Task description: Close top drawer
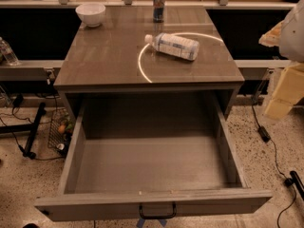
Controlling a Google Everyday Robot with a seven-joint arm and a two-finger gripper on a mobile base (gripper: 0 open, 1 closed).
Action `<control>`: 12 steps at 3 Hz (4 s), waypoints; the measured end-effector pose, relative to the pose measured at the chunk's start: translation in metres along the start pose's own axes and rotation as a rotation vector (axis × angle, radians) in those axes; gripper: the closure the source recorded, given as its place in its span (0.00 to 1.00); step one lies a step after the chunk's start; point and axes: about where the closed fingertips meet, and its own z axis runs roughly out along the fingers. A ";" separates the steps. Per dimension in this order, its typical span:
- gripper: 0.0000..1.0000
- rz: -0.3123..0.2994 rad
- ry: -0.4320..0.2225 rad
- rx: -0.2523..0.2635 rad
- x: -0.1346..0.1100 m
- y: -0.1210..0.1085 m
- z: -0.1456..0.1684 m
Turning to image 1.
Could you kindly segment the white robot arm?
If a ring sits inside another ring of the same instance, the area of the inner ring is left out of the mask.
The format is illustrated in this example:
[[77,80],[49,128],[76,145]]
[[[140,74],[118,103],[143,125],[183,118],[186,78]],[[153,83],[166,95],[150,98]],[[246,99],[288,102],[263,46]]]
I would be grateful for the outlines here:
[[279,53],[291,61],[281,71],[264,111],[266,117],[281,120],[304,98],[304,8],[294,7],[258,42],[265,47],[278,47]]

